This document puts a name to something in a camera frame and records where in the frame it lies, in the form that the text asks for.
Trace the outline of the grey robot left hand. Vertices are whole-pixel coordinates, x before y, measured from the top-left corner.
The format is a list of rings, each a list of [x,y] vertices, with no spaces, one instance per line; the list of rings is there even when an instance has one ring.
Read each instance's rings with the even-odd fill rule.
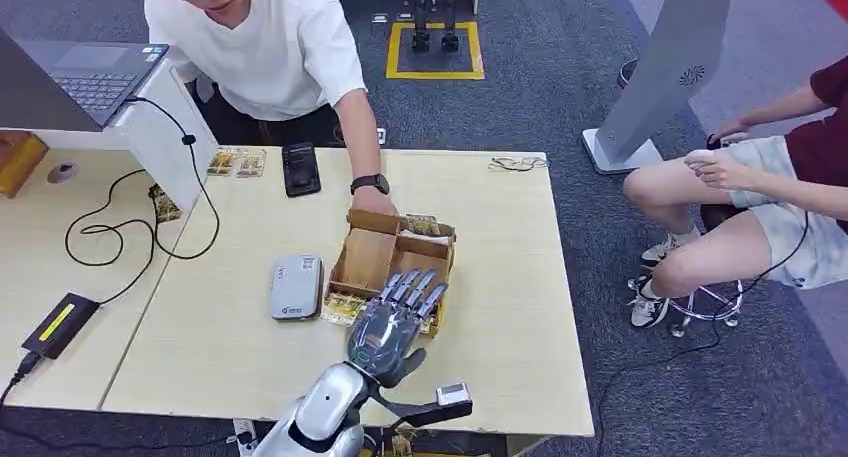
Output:
[[[426,357],[412,346],[447,289],[435,268],[392,274],[354,320],[347,362],[379,385],[396,387]]]

